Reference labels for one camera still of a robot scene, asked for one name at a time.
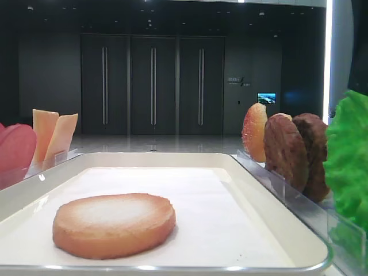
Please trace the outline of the dark triple door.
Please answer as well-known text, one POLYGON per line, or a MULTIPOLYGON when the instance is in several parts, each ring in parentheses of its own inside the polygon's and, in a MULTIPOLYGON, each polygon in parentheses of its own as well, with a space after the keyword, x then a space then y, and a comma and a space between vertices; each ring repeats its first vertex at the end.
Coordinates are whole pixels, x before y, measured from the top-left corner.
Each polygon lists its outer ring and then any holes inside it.
POLYGON ((219 135, 221 37, 81 37, 85 134, 219 135))

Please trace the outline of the brown meat patty right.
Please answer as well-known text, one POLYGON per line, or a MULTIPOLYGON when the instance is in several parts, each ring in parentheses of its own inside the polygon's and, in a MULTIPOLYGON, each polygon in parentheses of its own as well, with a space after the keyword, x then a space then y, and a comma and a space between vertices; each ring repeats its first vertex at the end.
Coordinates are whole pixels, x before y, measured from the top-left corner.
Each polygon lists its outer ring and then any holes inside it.
POLYGON ((319 116, 303 113, 293 118, 302 136, 307 152, 309 176, 303 195, 315 203, 328 195, 330 188, 325 183, 323 163, 327 160, 327 125, 319 116))

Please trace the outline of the white rectangular metal tray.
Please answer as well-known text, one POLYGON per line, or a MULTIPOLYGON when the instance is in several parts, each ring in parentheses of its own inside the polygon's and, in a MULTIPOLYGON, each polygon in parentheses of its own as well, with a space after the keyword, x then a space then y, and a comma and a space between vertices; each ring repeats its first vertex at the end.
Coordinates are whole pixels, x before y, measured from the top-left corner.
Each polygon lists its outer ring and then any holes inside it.
POLYGON ((2 275, 324 275, 332 260, 331 246, 226 154, 83 154, 1 191, 2 275), (170 200, 168 241, 114 260, 54 246, 59 206, 123 193, 170 200))

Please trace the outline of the clear acrylic left rack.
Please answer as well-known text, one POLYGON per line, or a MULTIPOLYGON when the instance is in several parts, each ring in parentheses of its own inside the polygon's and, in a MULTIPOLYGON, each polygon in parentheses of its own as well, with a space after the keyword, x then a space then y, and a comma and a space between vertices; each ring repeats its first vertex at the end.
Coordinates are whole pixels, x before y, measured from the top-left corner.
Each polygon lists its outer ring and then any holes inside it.
POLYGON ((11 187, 24 179, 32 177, 36 174, 41 174, 43 171, 53 168, 63 162, 66 162, 76 156, 80 155, 77 149, 71 151, 63 151, 54 154, 53 157, 40 162, 32 162, 30 166, 24 168, 15 168, 10 171, 1 173, 1 190, 11 187))

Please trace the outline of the red tomato slice behind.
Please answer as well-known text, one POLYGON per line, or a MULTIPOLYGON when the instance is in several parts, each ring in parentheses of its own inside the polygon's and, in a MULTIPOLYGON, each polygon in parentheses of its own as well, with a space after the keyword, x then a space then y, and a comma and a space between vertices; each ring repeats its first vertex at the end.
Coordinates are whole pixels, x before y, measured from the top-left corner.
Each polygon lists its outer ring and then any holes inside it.
POLYGON ((3 138, 5 138, 10 133, 10 131, 12 129, 13 129, 13 126, 12 125, 10 125, 10 126, 3 126, 1 124, 0 139, 2 140, 3 138))

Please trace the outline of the small wall screen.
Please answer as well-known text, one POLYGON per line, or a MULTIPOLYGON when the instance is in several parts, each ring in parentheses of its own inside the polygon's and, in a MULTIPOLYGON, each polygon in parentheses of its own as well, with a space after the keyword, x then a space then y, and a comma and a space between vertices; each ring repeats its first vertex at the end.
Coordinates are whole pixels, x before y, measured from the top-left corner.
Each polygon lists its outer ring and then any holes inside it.
POLYGON ((275 104, 276 103, 276 93, 258 93, 257 102, 260 104, 275 104))

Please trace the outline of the red tomato slice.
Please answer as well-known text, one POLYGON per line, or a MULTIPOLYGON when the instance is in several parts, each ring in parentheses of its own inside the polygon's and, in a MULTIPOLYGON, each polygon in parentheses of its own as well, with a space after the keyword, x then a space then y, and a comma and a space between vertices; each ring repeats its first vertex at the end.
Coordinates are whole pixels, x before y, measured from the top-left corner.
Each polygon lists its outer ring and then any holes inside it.
POLYGON ((1 172, 29 167, 37 137, 31 126, 15 124, 1 130, 1 172))
POLYGON ((0 139, 2 140, 3 138, 5 138, 10 133, 10 131, 12 129, 13 129, 13 126, 12 125, 10 125, 10 126, 3 126, 1 124, 0 139))

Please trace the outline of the orange cheese slice thin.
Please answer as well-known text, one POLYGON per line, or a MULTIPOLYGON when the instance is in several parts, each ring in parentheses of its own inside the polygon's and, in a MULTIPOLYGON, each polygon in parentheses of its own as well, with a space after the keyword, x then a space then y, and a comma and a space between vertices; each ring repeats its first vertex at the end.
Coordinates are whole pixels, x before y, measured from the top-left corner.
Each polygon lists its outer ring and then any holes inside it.
POLYGON ((51 137, 45 160, 50 160, 60 152, 68 152, 78 121, 78 113, 62 115, 58 118, 51 137))

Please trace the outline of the green lettuce leaf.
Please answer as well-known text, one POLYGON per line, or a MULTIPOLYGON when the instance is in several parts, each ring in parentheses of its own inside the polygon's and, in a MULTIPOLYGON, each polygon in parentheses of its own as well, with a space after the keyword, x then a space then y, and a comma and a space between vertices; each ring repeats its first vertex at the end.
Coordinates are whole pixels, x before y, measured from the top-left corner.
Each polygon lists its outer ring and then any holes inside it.
POLYGON ((349 90, 327 131, 325 181, 335 209, 367 230, 367 96, 349 90))

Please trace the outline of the clear acrylic rack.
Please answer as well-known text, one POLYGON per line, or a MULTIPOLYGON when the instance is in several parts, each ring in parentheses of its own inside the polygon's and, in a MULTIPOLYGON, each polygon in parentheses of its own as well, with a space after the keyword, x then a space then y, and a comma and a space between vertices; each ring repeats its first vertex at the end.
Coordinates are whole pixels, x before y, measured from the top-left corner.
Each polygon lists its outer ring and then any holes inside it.
POLYGON ((24 168, 15 168, 10 171, 1 173, 1 190, 11 187, 24 179, 32 177, 36 174, 41 174, 43 171, 53 168, 63 162, 66 162, 76 156, 80 155, 77 149, 71 151, 63 151, 54 154, 53 157, 40 162, 32 162, 30 166, 24 168))
POLYGON ((238 150, 236 160, 306 226, 332 246, 334 266, 344 275, 367 275, 367 233, 335 211, 332 193, 320 204, 306 198, 275 172, 238 150))

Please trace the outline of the clear acrylic right rack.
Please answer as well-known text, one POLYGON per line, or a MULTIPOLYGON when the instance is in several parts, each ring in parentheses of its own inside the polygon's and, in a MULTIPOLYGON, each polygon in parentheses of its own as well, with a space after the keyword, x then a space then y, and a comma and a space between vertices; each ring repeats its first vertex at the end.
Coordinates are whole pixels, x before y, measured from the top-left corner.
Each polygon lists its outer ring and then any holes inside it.
POLYGON ((320 204, 306 198, 275 172, 238 150, 236 160, 306 226, 332 246, 334 266, 344 275, 367 275, 367 233, 335 211, 332 193, 320 204))

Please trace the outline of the brown meat patty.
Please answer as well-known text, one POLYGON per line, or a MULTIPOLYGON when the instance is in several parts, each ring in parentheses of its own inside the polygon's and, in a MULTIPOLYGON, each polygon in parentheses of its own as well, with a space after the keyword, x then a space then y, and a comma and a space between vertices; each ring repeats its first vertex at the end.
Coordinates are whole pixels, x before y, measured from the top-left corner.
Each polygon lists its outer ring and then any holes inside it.
POLYGON ((264 129, 265 168, 283 176, 299 192, 307 184, 309 168, 304 140, 296 125, 275 114, 268 118, 264 129))
POLYGON ((330 188, 325 183, 323 163, 327 160, 327 125, 319 116, 303 113, 293 118, 302 136, 307 152, 309 176, 303 195, 315 203, 328 195, 330 188))

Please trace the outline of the round bread slice in tray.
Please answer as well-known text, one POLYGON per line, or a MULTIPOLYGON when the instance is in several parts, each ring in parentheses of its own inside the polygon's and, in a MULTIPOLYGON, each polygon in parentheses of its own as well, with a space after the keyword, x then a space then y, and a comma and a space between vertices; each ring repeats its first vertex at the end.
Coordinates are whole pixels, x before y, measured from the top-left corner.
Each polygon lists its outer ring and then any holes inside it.
POLYGON ((87 259, 114 259, 151 250, 176 225, 167 198, 147 193, 99 195, 62 205, 52 239, 59 249, 87 259))

